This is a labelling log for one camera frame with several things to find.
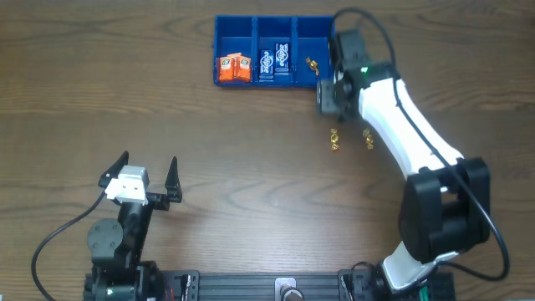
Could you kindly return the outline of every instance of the blue wrapper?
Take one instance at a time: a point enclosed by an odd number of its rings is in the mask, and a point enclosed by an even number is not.
[[[275,43],[275,72],[289,72],[290,44]]]
[[[264,49],[260,51],[260,78],[272,79],[273,78],[273,63],[275,56],[271,49]]]

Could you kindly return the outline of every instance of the wooden surface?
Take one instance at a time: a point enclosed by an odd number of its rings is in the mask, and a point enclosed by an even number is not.
[[[172,156],[179,160],[184,202],[154,213],[143,254],[162,268],[337,271],[392,253],[404,181],[384,145],[368,152],[358,129],[317,116],[312,90],[212,83],[216,14],[330,14],[349,5],[384,22],[413,100],[437,132],[492,170],[492,216],[511,275],[485,283],[456,273],[458,300],[535,298],[535,4],[285,2],[0,3],[4,299],[43,299],[30,275],[34,249],[94,202],[100,173],[124,150],[147,167],[153,191],[163,191]],[[370,29],[366,38],[386,59],[380,36]],[[81,299],[87,231],[117,212],[101,204],[43,250],[38,274],[54,297]],[[493,238],[458,261],[501,268]]]

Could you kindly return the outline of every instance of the cable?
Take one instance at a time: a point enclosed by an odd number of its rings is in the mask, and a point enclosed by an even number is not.
[[[100,196],[97,198],[96,202],[93,204],[93,206],[91,206],[88,210],[86,210],[84,213],[80,214],[79,216],[75,217],[72,221],[70,222],[67,222],[66,224],[64,224],[63,226],[59,227],[58,230],[50,233],[50,235],[48,235],[42,242],[41,244],[39,244],[39,246],[37,247],[37,249],[35,250],[35,253],[33,254],[33,258],[32,258],[32,277],[33,277],[33,281],[35,282],[35,285],[37,286],[37,288],[39,289],[39,291],[43,294],[43,296],[48,300],[48,301],[55,301],[54,298],[52,298],[52,296],[46,291],[46,289],[44,289],[43,285],[41,284],[41,282],[39,281],[39,278],[37,276],[37,258],[39,256],[39,254],[41,253],[41,251],[43,250],[43,247],[48,243],[50,242],[50,240],[54,237],[56,237],[56,235],[60,234],[63,230],[67,229],[68,227],[74,225],[76,222],[78,222],[79,220],[81,220],[82,218],[84,217],[87,217],[88,214],[90,214],[99,204],[100,204],[100,201],[102,201],[102,198],[104,197],[105,195],[105,192],[102,191],[100,193]]]
[[[444,157],[441,155],[441,153],[427,140],[427,138],[424,136],[424,134],[421,132],[421,130],[418,128],[418,126],[415,124],[415,122],[411,119],[409,114],[406,112],[405,108],[403,107],[403,104],[401,103],[399,94],[398,94],[398,88],[397,88],[397,81],[400,79],[399,73],[397,71],[396,62],[395,62],[395,51],[394,46],[392,45],[392,42],[390,40],[390,36],[386,32],[386,29],[383,27],[383,25],[371,14],[366,12],[365,10],[359,9],[359,8],[344,8],[340,11],[338,11],[334,16],[333,19],[330,22],[329,28],[330,32],[333,32],[334,29],[334,21],[336,18],[339,18],[340,16],[346,14],[346,13],[357,13],[364,18],[367,18],[370,20],[376,27],[379,29],[381,34],[383,35],[383,38],[386,42],[386,45],[390,52],[390,63],[392,66],[392,71],[394,73],[394,76],[392,77],[392,84],[394,87],[394,96],[396,105],[400,108],[401,113],[403,116],[409,121],[409,124],[412,126],[412,128],[415,130],[416,134],[424,141],[425,145],[429,147],[431,150],[431,153],[435,155],[441,163],[444,165],[444,167],[451,173],[453,178],[456,180],[456,182],[459,184],[461,189],[467,194],[469,200],[472,202],[474,206],[476,206],[477,210],[481,213],[485,221],[487,222],[488,226],[491,228],[492,234],[496,238],[496,241],[498,243],[498,246],[500,247],[500,251],[502,252],[502,261],[503,261],[503,269],[502,272],[497,276],[490,276],[483,273],[479,273],[477,271],[474,271],[470,268],[464,267],[458,263],[452,263],[448,261],[438,262],[437,267],[440,266],[449,266],[453,268],[457,268],[461,270],[462,272],[468,273],[474,277],[486,280],[486,281],[500,281],[503,280],[507,275],[509,274],[510,269],[510,262],[509,262],[509,252],[507,251],[507,246],[505,241],[503,240],[502,234],[500,231],[496,228],[496,225],[494,224],[494,221],[491,219],[491,217],[487,214],[485,209],[482,207],[481,203],[477,200],[476,196],[472,193],[470,187],[464,182],[464,180],[455,172],[454,168],[450,165],[450,163],[444,159]]]

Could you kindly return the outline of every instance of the blue plastic container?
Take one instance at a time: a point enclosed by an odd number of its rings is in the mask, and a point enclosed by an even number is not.
[[[216,16],[214,30],[214,84],[221,87],[310,87],[320,79],[332,77],[329,59],[329,24],[333,16]],[[290,43],[290,72],[260,79],[260,51],[275,50],[275,43]],[[251,58],[251,83],[220,83],[217,59],[242,53]],[[305,59],[318,62],[319,76]]]

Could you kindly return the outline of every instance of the blue compartment tray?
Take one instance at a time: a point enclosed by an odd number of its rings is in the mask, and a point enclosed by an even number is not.
[[[214,84],[221,87],[310,87],[332,76],[329,59],[329,25],[333,16],[216,16],[214,30]],[[260,51],[275,43],[289,43],[289,72],[275,73],[273,79],[260,79]],[[217,80],[217,59],[242,53],[251,58],[251,82]],[[306,58],[318,63],[319,76],[311,70]]]

